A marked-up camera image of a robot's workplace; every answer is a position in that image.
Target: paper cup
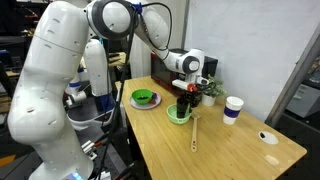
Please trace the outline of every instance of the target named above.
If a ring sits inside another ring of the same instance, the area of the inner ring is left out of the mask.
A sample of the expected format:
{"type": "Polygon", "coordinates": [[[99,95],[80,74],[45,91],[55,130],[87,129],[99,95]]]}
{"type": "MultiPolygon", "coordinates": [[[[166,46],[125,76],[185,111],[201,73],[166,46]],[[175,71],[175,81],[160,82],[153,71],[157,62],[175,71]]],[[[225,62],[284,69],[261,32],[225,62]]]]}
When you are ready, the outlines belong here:
{"type": "Polygon", "coordinates": [[[236,121],[244,102],[242,99],[234,96],[227,98],[224,108],[223,122],[232,125],[236,121]]]}

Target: cable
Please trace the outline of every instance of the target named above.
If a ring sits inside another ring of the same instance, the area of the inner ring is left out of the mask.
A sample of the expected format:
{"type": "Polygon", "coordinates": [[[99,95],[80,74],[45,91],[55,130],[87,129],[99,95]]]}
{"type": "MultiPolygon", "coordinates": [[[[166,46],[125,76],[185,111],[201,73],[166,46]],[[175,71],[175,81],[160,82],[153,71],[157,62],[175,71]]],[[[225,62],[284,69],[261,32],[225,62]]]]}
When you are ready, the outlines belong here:
{"type": "Polygon", "coordinates": [[[121,98],[122,98],[122,93],[123,93],[123,87],[124,87],[124,83],[125,83],[125,78],[126,78],[126,72],[127,72],[127,63],[128,63],[128,59],[130,56],[130,51],[131,51],[131,46],[132,46],[132,40],[133,40],[133,35],[134,35],[134,30],[135,30],[135,20],[136,18],[133,19],[133,21],[131,22],[131,30],[130,30],[130,35],[129,35],[129,47],[128,47],[128,51],[127,51],[127,55],[126,55],[126,60],[125,60],[125,65],[124,65],[124,71],[122,72],[121,75],[121,85],[120,85],[120,89],[118,91],[118,95],[117,95],[117,101],[116,101],[116,106],[114,108],[114,111],[112,113],[112,124],[111,124],[111,130],[109,131],[109,137],[107,139],[106,145],[105,145],[105,149],[104,149],[104,153],[103,153],[103,157],[101,160],[101,164],[100,164],[100,168],[98,170],[98,175],[96,176],[95,180],[98,178],[99,180],[101,179],[101,172],[104,166],[104,160],[106,158],[106,154],[107,154],[107,150],[108,150],[108,146],[111,143],[112,140],[112,136],[114,134],[115,131],[115,121],[117,120],[117,116],[119,115],[119,109],[120,109],[120,102],[121,102],[121,98]]]}
{"type": "Polygon", "coordinates": [[[146,26],[146,22],[145,22],[145,20],[144,20],[144,18],[143,18],[143,16],[142,16],[142,14],[140,14],[140,18],[141,18],[142,23],[144,24],[144,28],[145,28],[146,35],[147,35],[150,43],[152,44],[152,46],[154,46],[154,48],[156,48],[156,49],[159,50],[159,51],[165,51],[165,50],[167,50],[167,49],[169,48],[169,43],[170,43],[170,39],[171,39],[171,31],[172,31],[172,14],[171,14],[171,10],[170,10],[170,8],[169,8],[167,5],[165,5],[165,4],[163,4],[163,3],[159,3],[159,2],[144,4],[144,5],[142,5],[142,7],[148,7],[148,6],[153,6],[153,5],[160,5],[160,6],[165,7],[165,8],[168,10],[169,15],[170,15],[170,30],[169,30],[169,38],[168,38],[168,42],[167,42],[167,45],[166,45],[166,49],[160,49],[159,47],[156,47],[156,46],[154,45],[154,43],[152,42],[152,40],[151,40],[151,38],[150,38],[150,36],[149,36],[148,28],[147,28],[147,26],[146,26]]]}
{"type": "Polygon", "coordinates": [[[13,171],[15,171],[28,157],[30,154],[27,154],[25,158],[23,158],[22,161],[20,161],[20,163],[14,167],[3,179],[6,179],[13,171]]]}

